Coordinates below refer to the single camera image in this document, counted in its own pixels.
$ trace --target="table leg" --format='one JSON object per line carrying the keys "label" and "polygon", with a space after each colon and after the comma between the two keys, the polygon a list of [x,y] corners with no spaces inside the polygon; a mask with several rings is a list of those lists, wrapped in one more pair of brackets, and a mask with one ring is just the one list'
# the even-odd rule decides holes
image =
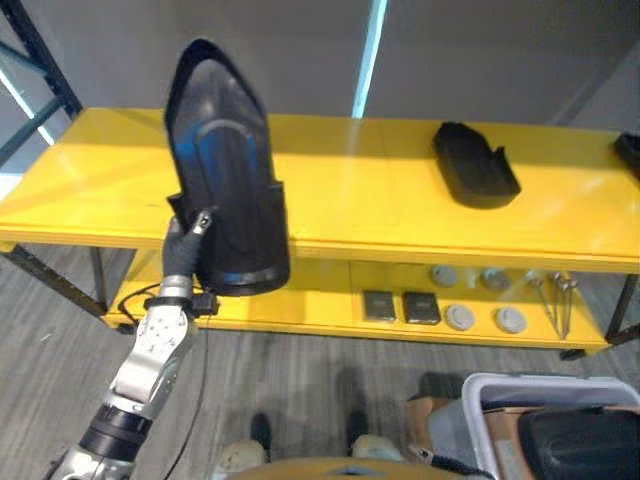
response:
{"label": "table leg", "polygon": [[107,287],[104,280],[104,267],[100,258],[100,247],[89,247],[89,255],[91,256],[93,281],[96,287],[96,300],[106,312],[109,306],[107,305]]}
{"label": "table leg", "polygon": [[[620,331],[622,320],[629,309],[629,304],[633,298],[633,292],[638,284],[638,277],[639,275],[630,273],[624,280],[624,285],[622,286],[622,291],[620,292],[616,309],[613,311],[611,322],[609,322],[609,328],[604,336],[605,340],[609,342],[612,347],[640,338],[640,323]],[[584,357],[585,355],[586,352],[582,349],[564,350],[560,352],[560,358],[562,360],[576,360]]]}
{"label": "table leg", "polygon": [[2,252],[2,256],[40,280],[52,290],[58,292],[85,312],[102,321],[100,317],[107,312],[107,309],[99,300],[97,301],[91,298],[20,245],[16,245],[10,252]]}

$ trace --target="lower shelf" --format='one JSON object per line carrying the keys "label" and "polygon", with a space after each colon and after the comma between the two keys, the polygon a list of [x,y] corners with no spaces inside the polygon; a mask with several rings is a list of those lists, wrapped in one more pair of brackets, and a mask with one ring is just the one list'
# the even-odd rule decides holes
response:
{"label": "lower shelf", "polygon": [[[218,315],[201,317],[198,325],[229,330],[588,351],[608,346],[579,292],[573,295],[570,333],[565,340],[559,339],[537,292],[525,280],[525,270],[506,270],[511,287],[495,293],[479,280],[483,270],[469,267],[457,269],[459,281],[451,288],[432,283],[430,267],[425,265],[293,258],[291,268],[291,280],[285,288],[253,297],[221,297]],[[159,252],[138,251],[111,311],[104,317],[105,322],[114,328],[130,323],[117,310],[120,300],[160,279]],[[547,282],[543,287],[551,300],[551,285]],[[396,321],[366,321],[364,290],[393,292]],[[443,316],[449,305],[463,304],[474,312],[476,323],[465,332],[452,329],[444,321],[437,325],[406,323],[401,298],[404,291],[434,292]],[[144,316],[145,298],[133,297],[126,303],[136,319]],[[525,315],[528,325],[522,333],[510,334],[498,327],[495,313],[505,306],[517,308]]]}

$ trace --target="white bin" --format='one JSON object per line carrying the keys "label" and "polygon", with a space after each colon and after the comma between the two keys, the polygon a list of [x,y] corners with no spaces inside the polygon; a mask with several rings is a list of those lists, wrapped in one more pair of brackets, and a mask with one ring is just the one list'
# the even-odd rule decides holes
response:
{"label": "white bin", "polygon": [[462,397],[433,412],[429,436],[436,453],[456,458],[500,478],[483,416],[483,405],[599,406],[640,405],[631,386],[611,377],[562,377],[474,373]]}

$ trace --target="metal bolt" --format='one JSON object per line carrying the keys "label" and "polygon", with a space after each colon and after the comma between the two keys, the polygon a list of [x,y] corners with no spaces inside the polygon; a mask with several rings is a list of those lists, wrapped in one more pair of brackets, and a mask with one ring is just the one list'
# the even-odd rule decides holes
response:
{"label": "metal bolt", "polygon": [[564,277],[560,278],[558,280],[558,288],[562,292],[562,340],[565,340],[569,334],[569,321],[571,319],[571,289],[569,288],[569,279]]}
{"label": "metal bolt", "polygon": [[558,289],[560,288],[558,283],[562,278],[562,274],[560,272],[554,272],[551,275],[551,281],[553,282],[553,318],[555,319],[556,331],[558,330]]}
{"label": "metal bolt", "polygon": [[542,300],[544,311],[547,314],[547,317],[549,318],[549,320],[551,320],[551,323],[553,324],[553,328],[555,328],[557,332],[558,318],[551,313],[551,307],[549,307],[549,302],[547,302],[547,298],[544,296],[544,292],[542,291],[543,280],[538,277],[533,277],[531,280],[529,280],[529,283],[531,284],[531,286],[533,286],[537,290],[538,295],[540,296],[540,300]]}
{"label": "metal bolt", "polygon": [[563,335],[564,338],[567,337],[567,335],[569,334],[570,328],[571,328],[571,307],[573,305],[573,291],[578,288],[578,281],[574,280],[573,278],[569,278],[566,281],[566,287],[568,289],[568,299],[567,299],[567,303],[568,305],[565,306],[565,308],[567,309],[567,316],[566,316],[566,330],[563,331]]}

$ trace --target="gray carpet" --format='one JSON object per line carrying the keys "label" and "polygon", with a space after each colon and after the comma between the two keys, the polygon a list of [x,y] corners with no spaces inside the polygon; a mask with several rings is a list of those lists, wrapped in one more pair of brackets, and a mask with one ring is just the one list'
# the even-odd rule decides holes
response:
{"label": "gray carpet", "polygon": [[[86,249],[30,247],[92,293]],[[105,252],[107,271],[126,253]],[[594,314],[608,320],[621,285],[614,275],[581,275]],[[117,279],[110,278],[111,289]],[[638,297],[627,315],[639,318]],[[0,260],[0,478],[39,479],[48,462],[79,440],[132,338],[103,327],[36,280]],[[410,440],[407,398],[456,396],[472,372],[609,375],[640,388],[640,342],[561,362],[554,351],[382,340],[210,331],[186,359],[178,385],[139,455],[134,479],[159,480],[185,435],[197,397],[205,341],[208,385],[191,444],[173,478],[204,479],[225,444],[245,438],[265,412],[274,459],[341,455],[344,423],[364,408],[370,430],[402,449]]]}

